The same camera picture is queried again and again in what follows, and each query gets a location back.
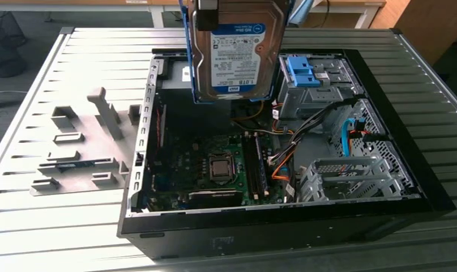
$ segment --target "green motherboard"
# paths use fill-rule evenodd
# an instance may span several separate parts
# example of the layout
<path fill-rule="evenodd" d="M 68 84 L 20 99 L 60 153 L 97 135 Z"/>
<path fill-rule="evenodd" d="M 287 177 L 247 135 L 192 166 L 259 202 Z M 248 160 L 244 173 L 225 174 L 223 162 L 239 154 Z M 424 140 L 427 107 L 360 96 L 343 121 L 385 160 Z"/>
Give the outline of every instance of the green motherboard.
<path fill-rule="evenodd" d="M 204 192 L 241 194 L 240 203 L 233 204 L 236 206 L 281 203 L 283 184 L 269 178 L 267 165 L 257 169 L 273 152 L 271 137 L 268 134 L 256 135 L 257 151 L 248 149 L 244 144 L 253 137 L 248 134 L 217 135 L 189 142 L 175 137 L 172 146 L 176 148 L 168 153 L 169 159 L 164 162 L 168 165 L 153 178 L 151 208 L 156 211 L 192 209 L 188 205 L 189 194 Z M 265 190 L 257 191 L 256 186 L 263 186 L 261 179 L 267 179 L 267 186 Z"/>

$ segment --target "wd logo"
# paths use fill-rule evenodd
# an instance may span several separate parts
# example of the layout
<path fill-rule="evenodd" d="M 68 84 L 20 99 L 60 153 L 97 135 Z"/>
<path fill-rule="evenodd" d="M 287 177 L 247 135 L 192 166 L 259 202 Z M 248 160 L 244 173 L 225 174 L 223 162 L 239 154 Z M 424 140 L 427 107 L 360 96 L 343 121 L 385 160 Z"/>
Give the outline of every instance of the wd logo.
<path fill-rule="evenodd" d="M 228 87 L 228 92 L 240 92 L 240 87 L 239 86 Z"/>

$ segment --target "grey table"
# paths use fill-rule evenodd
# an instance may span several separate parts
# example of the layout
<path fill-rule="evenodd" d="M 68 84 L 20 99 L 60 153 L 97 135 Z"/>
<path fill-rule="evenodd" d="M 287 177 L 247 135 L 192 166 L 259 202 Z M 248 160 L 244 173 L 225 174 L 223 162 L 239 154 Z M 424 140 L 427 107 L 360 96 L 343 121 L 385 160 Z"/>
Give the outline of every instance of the grey table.
<path fill-rule="evenodd" d="M 368 244 L 153 263 L 116 237 L 121 189 L 29 195 L 36 166 L 56 148 L 48 112 L 87 84 L 104 86 L 125 110 L 144 96 L 152 48 L 183 46 L 181 29 L 76 28 L 59 36 L 0 144 L 0 271 L 457 271 L 457 211 Z M 360 50 L 457 206 L 457 98 L 405 38 L 389 30 L 291 29 L 284 48 Z"/>

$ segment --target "hard drive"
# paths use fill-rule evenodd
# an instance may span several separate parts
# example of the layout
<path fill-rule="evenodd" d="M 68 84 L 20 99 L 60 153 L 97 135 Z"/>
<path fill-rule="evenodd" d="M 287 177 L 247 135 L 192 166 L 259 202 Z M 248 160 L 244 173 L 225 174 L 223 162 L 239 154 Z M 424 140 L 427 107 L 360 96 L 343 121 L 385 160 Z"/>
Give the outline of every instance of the hard drive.
<path fill-rule="evenodd" d="M 219 0 L 211 31 L 197 24 L 199 1 L 188 3 L 195 100 L 265 99 L 291 0 Z"/>

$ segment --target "blue drive bracket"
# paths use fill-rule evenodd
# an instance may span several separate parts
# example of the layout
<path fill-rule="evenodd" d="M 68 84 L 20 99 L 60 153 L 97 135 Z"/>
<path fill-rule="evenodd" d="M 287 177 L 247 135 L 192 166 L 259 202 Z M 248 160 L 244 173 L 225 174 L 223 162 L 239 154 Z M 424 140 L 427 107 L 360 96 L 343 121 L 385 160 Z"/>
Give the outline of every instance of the blue drive bracket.
<path fill-rule="evenodd" d="M 307 57 L 288 57 L 287 66 L 295 79 L 296 87 L 320 87 L 320 81 L 312 73 L 313 66 Z"/>

